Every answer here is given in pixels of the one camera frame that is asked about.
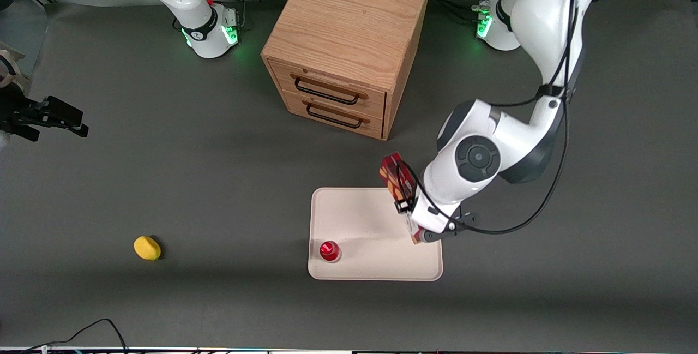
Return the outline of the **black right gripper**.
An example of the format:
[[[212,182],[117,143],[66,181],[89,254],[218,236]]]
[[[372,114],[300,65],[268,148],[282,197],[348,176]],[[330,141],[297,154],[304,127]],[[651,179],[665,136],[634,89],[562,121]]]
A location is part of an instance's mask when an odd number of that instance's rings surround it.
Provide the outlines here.
[[[43,116],[65,125],[71,133],[85,138],[89,126],[82,124],[83,112],[62,100],[49,96],[34,101],[24,95],[19,86],[8,84],[1,88],[1,129],[8,135],[17,135],[30,142],[37,142],[40,131],[32,124],[43,126]]]

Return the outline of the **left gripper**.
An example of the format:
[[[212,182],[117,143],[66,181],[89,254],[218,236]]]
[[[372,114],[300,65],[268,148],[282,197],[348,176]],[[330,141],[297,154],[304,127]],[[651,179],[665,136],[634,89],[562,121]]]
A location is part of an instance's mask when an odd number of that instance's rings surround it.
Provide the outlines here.
[[[452,231],[456,225],[450,220],[460,204],[441,204],[427,200],[426,196],[395,197],[395,208],[398,213],[409,213],[409,219],[417,226],[434,233]]]

